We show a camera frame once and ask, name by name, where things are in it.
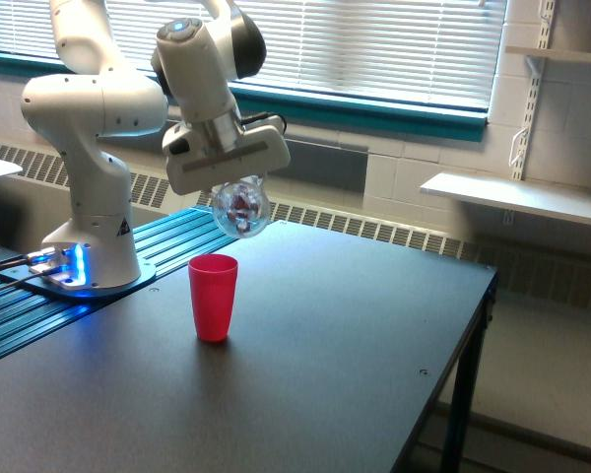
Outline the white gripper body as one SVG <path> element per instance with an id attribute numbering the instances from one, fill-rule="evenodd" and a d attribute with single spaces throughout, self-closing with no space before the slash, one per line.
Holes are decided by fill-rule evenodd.
<path id="1" fill-rule="evenodd" d="M 282 169 L 291 161 L 282 133 L 271 124 L 221 132 L 203 123 L 179 123 L 164 134 L 163 152 L 168 181 L 178 195 Z"/>

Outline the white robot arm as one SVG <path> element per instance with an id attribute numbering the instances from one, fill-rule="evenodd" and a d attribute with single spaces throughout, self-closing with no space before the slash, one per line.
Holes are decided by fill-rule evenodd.
<path id="1" fill-rule="evenodd" d="M 57 254 L 33 265 L 52 288 L 101 293 L 147 273 L 133 237 L 129 169 L 100 138 L 163 132 L 168 180 L 180 195 L 290 162 L 279 117 L 245 120 L 229 86 L 259 72 L 261 33 L 231 1 L 205 7 L 209 22 L 182 18 L 159 28 L 150 79 L 115 44 L 103 2 L 51 3 L 67 72 L 28 81 L 21 110 L 68 175 L 71 217 L 43 240 Z"/>

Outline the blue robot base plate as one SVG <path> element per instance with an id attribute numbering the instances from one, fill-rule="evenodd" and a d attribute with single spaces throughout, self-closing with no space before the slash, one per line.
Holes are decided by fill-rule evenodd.
<path id="1" fill-rule="evenodd" d="M 156 279 L 156 266 L 144 258 L 139 259 L 141 275 L 134 282 L 113 288 L 90 287 L 86 289 L 62 289 L 49 281 L 47 277 L 35 277 L 25 281 L 21 287 L 25 290 L 49 297 L 71 301 L 115 300 L 131 294 Z"/>

